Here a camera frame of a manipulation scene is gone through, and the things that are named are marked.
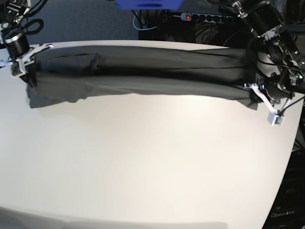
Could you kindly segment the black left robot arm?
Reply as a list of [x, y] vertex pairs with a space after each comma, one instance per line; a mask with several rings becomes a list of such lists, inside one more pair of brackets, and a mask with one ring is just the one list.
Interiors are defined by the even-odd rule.
[[[268, 0], [218, 0], [216, 4], [233, 12], [250, 28], [254, 37], [249, 41], [249, 57], [262, 64], [275, 66], [279, 73], [263, 78], [268, 101], [291, 100], [295, 93], [305, 92], [305, 56], [300, 53], [284, 19]], [[270, 62], [262, 61], [255, 48], [261, 48]]]

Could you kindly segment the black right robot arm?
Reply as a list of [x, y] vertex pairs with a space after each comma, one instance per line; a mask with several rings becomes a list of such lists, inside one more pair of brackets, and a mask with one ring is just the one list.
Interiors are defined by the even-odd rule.
[[28, 19], [39, 13], [46, 3], [46, 0], [40, 0], [35, 5], [30, 0], [0, 2], [0, 48], [6, 49], [9, 55], [7, 60], [0, 61], [0, 67], [8, 66], [13, 78], [20, 78], [30, 87], [37, 86], [36, 55], [53, 48], [52, 44], [44, 43], [31, 47], [27, 39], [43, 29], [42, 19]]

